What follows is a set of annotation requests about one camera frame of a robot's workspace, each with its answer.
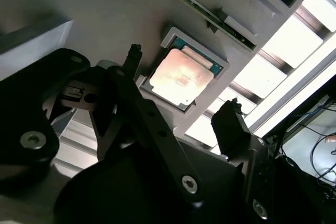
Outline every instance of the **cable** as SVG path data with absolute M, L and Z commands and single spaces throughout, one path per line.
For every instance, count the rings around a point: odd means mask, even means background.
M 310 153 L 310 164 L 311 164 L 311 166 L 313 167 L 313 169 L 315 170 L 315 172 L 320 176 L 320 178 L 323 178 L 323 179 L 325 179 L 326 181 L 331 182 L 331 183 L 334 183 L 334 184 L 336 184 L 336 182 L 331 181 L 331 180 L 326 179 L 326 178 L 323 177 L 323 176 L 325 176 L 326 174 L 321 175 L 321 174 L 316 170 L 316 167 L 315 167 L 315 164 L 314 164 L 314 161 L 313 161 L 313 157 L 314 157 L 314 151 L 315 151 L 316 147 L 319 145 L 319 143 L 321 143 L 327 136 L 335 136 L 335 135 L 336 135 L 336 132 L 331 133 L 331 134 L 329 134 L 329 135 L 326 135 L 326 136 L 324 136 L 323 138 L 321 138 L 320 140 L 318 140 L 318 141 L 315 143 L 315 145 L 314 145 L 314 147 L 313 147 L 313 149 L 311 150 L 311 153 Z
M 320 133 L 320 132 L 317 132 L 316 130 L 313 130 L 312 128 L 310 128 L 310 127 L 308 127 L 308 126 L 305 126 L 305 125 L 303 125 L 303 124 L 300 124 L 300 123 L 299 123 L 299 125 L 301 125 L 301 126 L 307 128 L 307 129 L 311 130 L 312 132 L 314 132 L 314 133 L 316 133 L 316 134 L 319 134 L 320 136 L 328 136 L 328 135 L 324 135 L 324 134 L 322 134 L 322 133 Z
M 324 110 L 329 110 L 329 111 L 333 111 L 333 112 L 336 112 L 336 110 L 332 110 L 332 109 L 328 109 L 326 107 L 323 107 Z
M 332 172 L 334 172 L 334 173 L 335 173 L 335 176 L 336 176 L 336 172 L 333 170 L 335 167 L 336 167 L 336 163 L 335 163 L 333 166 L 331 166 L 326 172 L 324 172 L 323 174 L 321 174 L 318 178 L 322 178 L 322 177 L 324 177 L 326 174 L 328 174 L 328 173 L 332 173 Z

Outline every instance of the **metal screw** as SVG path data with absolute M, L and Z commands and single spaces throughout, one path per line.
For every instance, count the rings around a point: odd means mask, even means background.
M 257 200 L 253 200 L 253 209 L 259 215 L 259 217 L 263 220 L 267 220 L 267 211 L 264 206 Z
M 285 160 L 291 167 L 295 167 L 295 164 L 292 159 L 290 159 L 289 157 L 285 157 Z
M 38 150 L 47 142 L 46 136 L 38 131 L 29 131 L 23 134 L 20 138 L 20 143 L 23 148 Z
M 260 143 L 261 145 L 265 145 L 264 140 L 262 140 L 261 138 L 257 137 L 257 140 L 259 141 L 259 143 Z
M 198 189 L 198 185 L 193 177 L 185 175 L 182 178 L 182 185 L 190 194 L 195 194 Z
M 71 56 L 71 60 L 77 63 L 81 63 L 83 60 L 77 56 Z
M 124 73 L 123 71 L 121 71 L 120 69 L 117 69 L 117 70 L 116 70 L 116 73 L 117 73 L 118 75 L 120 75 L 120 76 L 124 76 L 124 75 L 125 75 L 125 73 Z

